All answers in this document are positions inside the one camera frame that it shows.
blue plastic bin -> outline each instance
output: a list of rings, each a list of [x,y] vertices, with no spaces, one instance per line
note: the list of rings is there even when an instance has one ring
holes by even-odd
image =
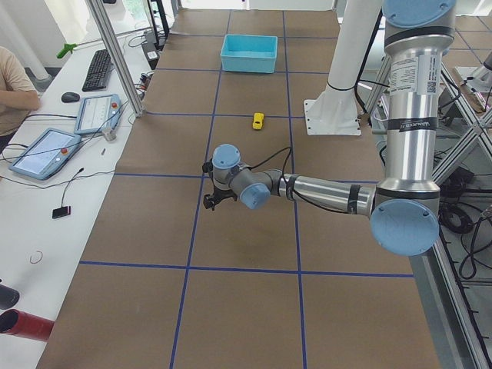
[[[226,35],[221,50],[225,71],[273,73],[277,60],[276,36]]]

small black device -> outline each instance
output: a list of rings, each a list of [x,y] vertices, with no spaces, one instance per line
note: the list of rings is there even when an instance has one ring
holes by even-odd
[[[53,219],[63,218],[71,214],[71,206],[62,206],[61,208],[53,209]]]
[[[109,56],[108,50],[97,50],[92,56],[82,91],[97,91],[108,87],[111,66],[111,57]]]
[[[80,95],[77,92],[66,92],[61,96],[63,102],[77,102],[80,100]]]
[[[159,55],[154,44],[150,42],[144,42],[143,44],[141,44],[141,49],[144,52],[145,58],[147,59],[148,65],[151,67],[151,70],[155,70],[155,67],[157,67],[157,63],[161,56]]]

yellow toy car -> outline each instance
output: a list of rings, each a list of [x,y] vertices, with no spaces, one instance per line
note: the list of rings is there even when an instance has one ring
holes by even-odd
[[[253,117],[253,129],[260,130],[263,128],[263,113],[254,113]]]

red cylinder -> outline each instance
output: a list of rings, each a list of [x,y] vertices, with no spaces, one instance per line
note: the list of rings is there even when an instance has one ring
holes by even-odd
[[[47,342],[54,321],[15,309],[0,315],[0,333]]]

person's arm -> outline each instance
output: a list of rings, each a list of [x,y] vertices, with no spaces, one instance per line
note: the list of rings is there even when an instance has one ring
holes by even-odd
[[[38,110],[40,106],[36,91],[0,91],[0,105],[19,110]]]

